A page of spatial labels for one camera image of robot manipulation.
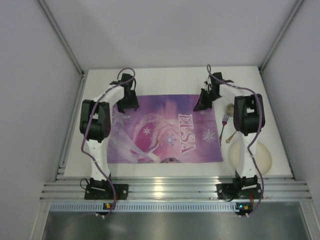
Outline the iridescent purple fork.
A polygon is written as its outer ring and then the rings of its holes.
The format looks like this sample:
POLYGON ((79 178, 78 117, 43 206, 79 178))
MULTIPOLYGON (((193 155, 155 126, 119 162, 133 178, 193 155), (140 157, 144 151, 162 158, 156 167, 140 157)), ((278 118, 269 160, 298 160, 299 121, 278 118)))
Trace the iridescent purple fork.
POLYGON ((223 118, 222 118, 222 129, 219 135, 219 144, 222 143, 222 136, 223 136, 223 132, 224 132, 224 128, 227 125, 229 120, 229 115, 227 113, 224 114, 223 118))

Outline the purple Elsa placemat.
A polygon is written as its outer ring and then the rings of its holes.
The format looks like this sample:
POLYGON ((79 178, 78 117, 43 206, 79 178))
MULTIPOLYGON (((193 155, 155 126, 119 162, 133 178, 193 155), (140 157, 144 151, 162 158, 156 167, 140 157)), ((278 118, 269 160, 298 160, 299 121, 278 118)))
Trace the purple Elsa placemat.
POLYGON ((139 108, 113 107, 110 164, 203 164, 223 161, 215 109, 194 111, 195 94, 138 96, 139 108))

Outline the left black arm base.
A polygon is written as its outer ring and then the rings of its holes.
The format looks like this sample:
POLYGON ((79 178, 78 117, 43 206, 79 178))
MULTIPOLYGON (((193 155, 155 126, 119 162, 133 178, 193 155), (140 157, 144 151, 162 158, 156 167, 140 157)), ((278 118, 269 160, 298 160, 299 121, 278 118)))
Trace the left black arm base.
POLYGON ((107 180, 82 178, 80 187, 85 190, 85 200, 126 200, 129 194, 128 184, 113 183, 107 180))

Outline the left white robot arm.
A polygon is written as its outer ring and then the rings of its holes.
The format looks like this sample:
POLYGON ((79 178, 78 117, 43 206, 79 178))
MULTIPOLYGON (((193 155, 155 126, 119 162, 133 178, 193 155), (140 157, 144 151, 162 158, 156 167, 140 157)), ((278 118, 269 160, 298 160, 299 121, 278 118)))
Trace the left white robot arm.
POLYGON ((135 92, 136 79, 129 73, 118 74, 106 91, 93 99, 82 101, 79 130, 83 135, 81 152, 92 160, 91 178, 106 181, 111 172, 108 166, 107 149, 111 138, 112 113, 116 106, 118 112, 139 108, 135 92))

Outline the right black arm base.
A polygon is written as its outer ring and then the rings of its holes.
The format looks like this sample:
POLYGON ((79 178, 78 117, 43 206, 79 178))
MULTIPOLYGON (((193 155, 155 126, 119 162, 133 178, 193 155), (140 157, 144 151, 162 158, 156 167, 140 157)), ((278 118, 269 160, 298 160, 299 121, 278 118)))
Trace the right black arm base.
POLYGON ((262 187, 258 183, 258 177, 240 177, 232 179, 232 183, 219 183, 216 185, 219 200, 231 202, 233 200, 258 200, 262 197, 262 187))

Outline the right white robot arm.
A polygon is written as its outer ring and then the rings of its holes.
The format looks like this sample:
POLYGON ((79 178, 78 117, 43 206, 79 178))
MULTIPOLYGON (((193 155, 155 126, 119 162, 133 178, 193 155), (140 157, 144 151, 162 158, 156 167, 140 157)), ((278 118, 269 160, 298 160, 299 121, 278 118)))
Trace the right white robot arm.
POLYGON ((239 162, 237 176, 254 178, 261 172, 257 169, 256 141, 265 126, 265 112, 262 95, 248 87, 223 79, 221 72, 209 73, 194 107, 195 112, 212 108, 213 102, 225 98, 234 106, 233 126, 239 134, 239 162))

